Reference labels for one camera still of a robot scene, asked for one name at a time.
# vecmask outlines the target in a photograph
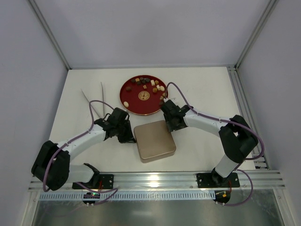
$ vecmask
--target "cylindrical piece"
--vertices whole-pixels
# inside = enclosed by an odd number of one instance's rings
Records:
[[[124,107],[129,107],[129,104],[127,101],[123,102]]]

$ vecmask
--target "metal frame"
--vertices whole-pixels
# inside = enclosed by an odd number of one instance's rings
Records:
[[[34,14],[36,15],[37,19],[40,21],[43,29],[46,32],[50,42],[54,46],[56,52],[58,53],[62,63],[65,65],[67,70],[70,70],[71,67],[65,58],[61,48],[59,47],[51,29],[49,28],[43,14],[41,13],[37,3],[35,0],[27,0],[31,8],[33,9]],[[242,50],[238,61],[235,65],[228,65],[228,73],[230,76],[230,80],[233,86],[233,90],[235,93],[235,97],[239,106],[239,110],[241,115],[247,120],[249,125],[255,132],[257,132],[256,125],[254,119],[251,114],[250,106],[248,104],[246,94],[244,92],[240,76],[239,76],[239,67],[241,66],[243,60],[245,59],[246,55],[252,48],[253,44],[256,42],[260,32],[262,31],[264,25],[266,24],[269,16],[273,12],[276,4],[279,0],[270,0],[267,4],[266,8],[264,9],[256,27],[252,31],[250,38],[248,39],[244,49]],[[256,156],[259,153],[259,149],[256,148],[252,155]],[[277,202],[279,205],[279,209],[281,215],[283,217],[285,225],[297,225],[294,221],[294,217],[292,215],[292,211],[290,210],[290,202],[288,195],[286,194],[285,185],[282,180],[281,174],[278,170],[269,170],[269,166],[266,161],[266,157],[261,157],[258,160],[254,161],[255,166],[257,169],[262,170],[248,170],[246,171],[252,182],[254,184],[254,189],[274,189],[275,196],[277,198]],[[116,172],[113,173],[114,177],[114,186],[119,187],[120,192],[165,192],[171,191],[176,192],[178,194],[182,194],[184,192],[197,192],[201,191],[197,187],[196,182],[196,174],[200,172]],[[247,177],[238,172],[238,177],[241,183],[240,188],[234,189],[250,189],[250,184]],[[59,192],[63,191],[65,193],[70,193],[71,184],[65,184]],[[37,178],[33,177],[29,187],[30,198],[25,210],[23,223],[22,225],[31,225],[34,217],[35,210],[37,208],[37,200],[43,193],[42,190],[42,183],[37,180]],[[210,190],[222,190],[219,188],[213,189],[206,189],[207,191]]]
[[[208,171],[190,172],[107,172],[102,174],[114,174],[114,187],[120,191],[159,191],[159,190],[225,190],[224,188],[199,189],[197,185],[197,173]],[[241,172],[238,173],[240,188],[233,190],[250,189],[248,178]],[[285,185],[278,170],[246,170],[250,176],[254,189],[284,189]],[[72,183],[66,183],[59,191],[70,191]],[[42,182],[36,177],[32,178],[29,192],[42,190]]]
[[[244,49],[242,50],[236,64],[235,68],[239,68],[245,59],[246,55],[249,53],[250,49],[252,48],[253,44],[256,42],[260,32],[262,31],[263,27],[265,26],[267,20],[269,19],[270,15],[272,14],[273,10],[275,9],[279,0],[269,0],[266,8],[264,9],[259,21],[257,22],[254,30],[251,33]]]
[[[51,42],[51,44],[53,45],[56,53],[58,54],[58,56],[60,57],[62,63],[65,65],[67,70],[70,70],[70,65],[66,59],[66,57],[64,56],[59,44],[57,43],[50,27],[48,26],[40,8],[38,7],[37,3],[35,2],[35,0],[27,0],[27,2],[29,3],[30,7],[32,8],[34,14],[36,15],[38,21],[40,22],[40,24],[42,25],[46,35],[49,38],[49,41]]]
[[[250,106],[248,104],[246,94],[243,88],[243,85],[240,80],[240,76],[238,73],[238,70],[235,69],[234,66],[228,67],[228,74],[232,83],[234,95],[236,98],[236,102],[238,104],[239,112],[244,117],[244,119],[247,121],[247,123],[250,125],[250,127],[258,134],[258,130],[256,128],[254,118],[251,113]],[[258,146],[254,148],[252,155],[257,156],[260,153],[260,150]],[[268,170],[269,165],[266,161],[265,155],[257,160],[254,161],[255,167],[257,169],[264,169]]]

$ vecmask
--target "white wall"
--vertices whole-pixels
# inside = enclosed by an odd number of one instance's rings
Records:
[[[301,1],[279,1],[240,68],[269,164],[301,212]]]
[[[19,225],[67,71],[25,0],[0,3],[0,222]]]
[[[268,0],[36,0],[72,68],[234,64]]]

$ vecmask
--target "white table surface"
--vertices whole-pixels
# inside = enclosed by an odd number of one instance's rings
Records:
[[[102,82],[105,102],[123,108],[119,99],[121,86],[129,78],[142,74],[156,76],[165,84],[175,82],[189,103],[201,111],[229,117],[239,114],[226,67],[70,70],[50,139],[59,142],[89,128],[88,102],[81,89],[89,99],[101,100]],[[182,107],[184,101],[178,91],[172,86],[168,91],[169,98],[175,97],[177,104]],[[102,104],[96,103],[94,107],[102,113]],[[110,113],[111,109],[105,107],[105,111]],[[135,126],[163,119],[161,111],[149,116],[130,113],[132,130]],[[220,139],[200,129],[185,128],[172,132],[172,135],[177,147],[175,154],[161,160],[142,163],[136,144],[120,144],[113,137],[90,147],[71,163],[87,162],[106,172],[203,171],[212,170],[224,155]],[[240,169],[253,170],[254,162],[246,161]]]

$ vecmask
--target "round red tray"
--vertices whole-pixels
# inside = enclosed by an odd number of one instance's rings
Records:
[[[157,80],[160,86],[163,86],[166,91],[166,85],[162,80],[151,76],[151,75],[139,75],[135,76],[129,80],[127,80],[120,90],[120,100],[123,105],[124,102],[128,102],[129,107],[126,108],[129,112],[138,114],[138,115],[149,115],[154,114],[160,110],[160,96],[165,91],[158,91],[157,93],[153,93],[152,89],[156,88],[157,85],[152,86],[151,82],[142,83],[141,85],[137,85],[137,82],[132,83],[132,79],[136,78],[148,78],[150,80]],[[126,91],[126,87],[131,87],[131,91]]]

